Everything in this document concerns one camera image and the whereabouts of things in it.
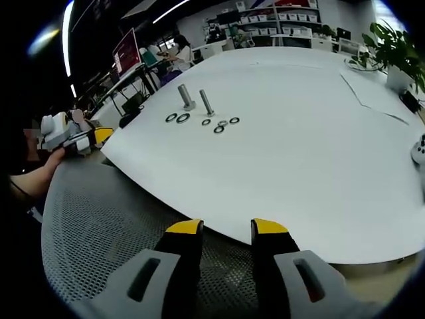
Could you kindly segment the person's left hand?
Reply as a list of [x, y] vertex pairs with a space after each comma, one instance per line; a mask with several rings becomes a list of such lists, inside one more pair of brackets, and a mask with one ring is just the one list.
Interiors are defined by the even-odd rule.
[[58, 148], [57, 150], [54, 150], [51, 153], [47, 161], [47, 164], [52, 167], [57, 167], [61, 163], [61, 161], [64, 159], [65, 155], [66, 155], [66, 150], [64, 148]]

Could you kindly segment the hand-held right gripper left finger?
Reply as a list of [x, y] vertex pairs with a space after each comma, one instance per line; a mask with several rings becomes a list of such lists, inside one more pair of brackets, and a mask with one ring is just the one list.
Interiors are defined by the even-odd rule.
[[168, 227], [154, 249], [144, 249], [108, 278], [88, 303], [89, 318], [192, 318], [203, 248], [203, 221]]

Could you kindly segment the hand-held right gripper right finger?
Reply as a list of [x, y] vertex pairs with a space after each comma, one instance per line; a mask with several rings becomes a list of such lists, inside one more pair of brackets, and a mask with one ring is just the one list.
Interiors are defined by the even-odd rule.
[[347, 289], [343, 275], [301, 250], [283, 225], [251, 220], [253, 277], [262, 318], [374, 318], [381, 309]]

